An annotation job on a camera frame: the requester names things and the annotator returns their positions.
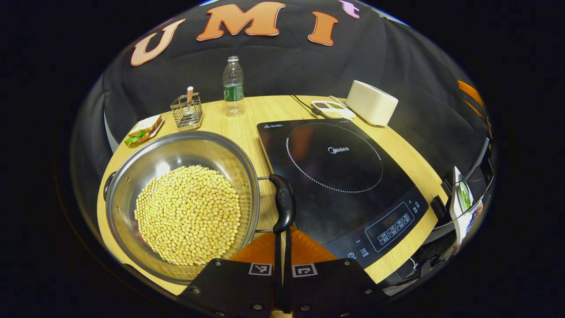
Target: wire utensil holder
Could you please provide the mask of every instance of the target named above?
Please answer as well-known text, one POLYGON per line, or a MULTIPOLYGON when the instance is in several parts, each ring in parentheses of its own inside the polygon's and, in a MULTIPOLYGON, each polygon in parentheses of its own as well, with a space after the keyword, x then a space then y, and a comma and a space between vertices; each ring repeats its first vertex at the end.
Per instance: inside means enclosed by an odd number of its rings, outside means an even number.
POLYGON ((178 128, 196 129, 202 124, 200 95, 192 94, 190 101, 187 101, 186 97, 187 95, 181 95, 171 104, 173 117, 178 128))

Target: stainless steel pot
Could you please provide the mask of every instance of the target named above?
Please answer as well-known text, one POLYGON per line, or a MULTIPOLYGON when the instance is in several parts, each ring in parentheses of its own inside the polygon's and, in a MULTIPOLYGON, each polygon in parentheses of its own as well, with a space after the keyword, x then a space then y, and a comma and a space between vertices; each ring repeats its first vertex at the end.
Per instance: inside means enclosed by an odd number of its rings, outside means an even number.
POLYGON ((272 230, 257 231, 281 233, 295 216, 290 185, 278 175, 257 178, 248 156, 228 138, 206 131, 183 131, 149 142, 108 177, 104 188, 106 218, 112 236, 134 263, 158 278, 180 284, 189 284, 205 265, 181 266, 163 260, 139 235, 133 211, 139 193, 153 177, 190 165, 219 171, 240 196, 241 226, 222 258, 229 259, 253 239, 259 218, 259 180, 269 179, 275 184, 279 220, 272 230))

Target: letter m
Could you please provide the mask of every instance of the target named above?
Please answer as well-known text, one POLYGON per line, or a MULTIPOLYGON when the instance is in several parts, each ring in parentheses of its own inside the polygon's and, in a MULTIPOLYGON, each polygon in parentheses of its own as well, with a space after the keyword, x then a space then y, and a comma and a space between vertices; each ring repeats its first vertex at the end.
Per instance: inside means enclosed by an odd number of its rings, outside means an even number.
POLYGON ((236 35, 251 22, 251 26, 245 29, 247 35, 270 35, 279 34, 275 27, 279 10, 285 5, 280 2, 261 2, 247 12, 241 11, 237 5, 225 5, 208 10, 210 19, 204 32, 196 37, 198 41, 211 40, 224 34, 220 30, 223 23, 229 34, 236 35))

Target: pot side handle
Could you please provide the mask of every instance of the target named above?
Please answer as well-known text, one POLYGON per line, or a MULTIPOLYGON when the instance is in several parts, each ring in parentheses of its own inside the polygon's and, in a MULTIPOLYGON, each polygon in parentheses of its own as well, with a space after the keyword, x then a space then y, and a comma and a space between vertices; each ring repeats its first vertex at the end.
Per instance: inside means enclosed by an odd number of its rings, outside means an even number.
POLYGON ((108 195, 108 189, 110 188, 110 183, 114 179, 115 175, 116 175, 116 171, 112 172, 108 176, 108 179, 106 179, 106 183, 104 184, 104 193, 103 193, 104 201, 106 201, 106 196, 108 195))
POLYGON ((275 205, 279 213, 279 220, 273 226, 273 233, 282 233, 294 222, 296 216, 296 200, 290 184, 283 177, 271 174, 269 175, 275 187, 275 205))

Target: midea logo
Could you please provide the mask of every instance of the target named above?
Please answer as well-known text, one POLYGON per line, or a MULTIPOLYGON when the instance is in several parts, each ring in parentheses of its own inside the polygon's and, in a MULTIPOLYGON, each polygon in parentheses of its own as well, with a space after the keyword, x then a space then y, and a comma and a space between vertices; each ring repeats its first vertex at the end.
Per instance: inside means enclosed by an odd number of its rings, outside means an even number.
POLYGON ((344 147, 344 148, 333 148, 333 147, 329 147, 328 151, 330 153, 338 153, 338 152, 342 152, 342 151, 348 151, 349 148, 348 147, 344 147))

